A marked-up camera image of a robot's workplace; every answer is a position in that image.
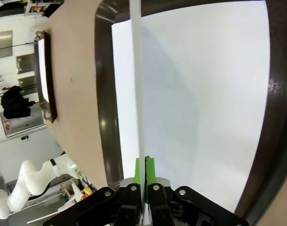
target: black cloth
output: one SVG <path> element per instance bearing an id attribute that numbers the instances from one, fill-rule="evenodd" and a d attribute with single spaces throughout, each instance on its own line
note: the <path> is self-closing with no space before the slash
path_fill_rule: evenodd
<path id="1" fill-rule="evenodd" d="M 19 86 L 11 87 L 1 97 L 1 106 L 4 109 L 3 115 L 6 119 L 23 118 L 31 115 L 30 106 L 35 104 L 34 101 L 24 99 L 19 93 L 22 89 Z"/>

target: white plastic object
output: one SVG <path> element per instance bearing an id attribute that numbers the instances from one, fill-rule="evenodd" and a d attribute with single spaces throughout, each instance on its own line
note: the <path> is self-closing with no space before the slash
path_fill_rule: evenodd
<path id="1" fill-rule="evenodd" d="M 67 154 L 54 158 L 55 166 L 51 161 L 43 164 L 42 169 L 37 171 L 30 160 L 25 160 L 20 168 L 16 186 L 10 196 L 0 190 L 0 219 L 7 219 L 10 211 L 16 212 L 23 208 L 32 195 L 40 195 L 44 192 L 49 182 L 54 178 L 69 174 L 74 178 L 78 177 L 75 164 Z"/>

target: tan tabletop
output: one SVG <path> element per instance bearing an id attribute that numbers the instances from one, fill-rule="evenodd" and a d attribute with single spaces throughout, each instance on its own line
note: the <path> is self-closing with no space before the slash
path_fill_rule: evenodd
<path id="1" fill-rule="evenodd" d="M 95 67 L 95 11 L 102 0 L 66 0 L 49 18 L 58 118 L 48 128 L 98 189 L 107 186 Z"/>

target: white wall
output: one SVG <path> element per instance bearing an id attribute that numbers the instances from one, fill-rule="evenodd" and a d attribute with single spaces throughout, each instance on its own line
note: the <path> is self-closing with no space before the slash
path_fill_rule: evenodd
<path id="1" fill-rule="evenodd" d="M 14 15 L 0 17 L 0 32 L 13 31 L 13 45 L 20 45 L 27 42 L 33 42 L 34 31 L 41 27 L 47 18 L 40 14 Z M 34 52 L 33 45 L 23 45 L 13 47 L 13 56 L 0 59 L 0 75 L 4 77 L 5 85 L 18 85 L 18 78 L 34 75 L 34 72 L 17 75 L 16 56 L 30 54 Z M 6 140 L 3 126 L 0 120 L 0 142 Z"/>
<path id="2" fill-rule="evenodd" d="M 265 1 L 171 10 L 142 19 L 144 152 L 157 177 L 234 211 L 257 149 L 267 98 Z M 138 151 L 130 21 L 112 26 L 124 176 Z"/>

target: table surface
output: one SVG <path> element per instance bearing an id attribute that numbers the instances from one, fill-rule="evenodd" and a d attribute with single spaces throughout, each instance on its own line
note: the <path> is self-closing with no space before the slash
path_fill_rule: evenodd
<path id="1" fill-rule="evenodd" d="M 94 52 L 95 11 L 101 1 L 66 0 L 48 20 L 58 118 L 47 126 L 97 189 L 107 186 Z"/>

